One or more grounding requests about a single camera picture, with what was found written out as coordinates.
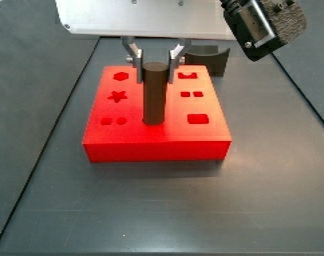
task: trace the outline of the gray table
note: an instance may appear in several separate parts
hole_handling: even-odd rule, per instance
[[[158,60],[173,46],[139,43]],[[324,252],[324,125],[273,57],[251,63],[227,45],[214,81],[234,139],[226,160],[91,164],[80,140],[98,80],[125,57],[119,40],[102,39],[2,253]]]

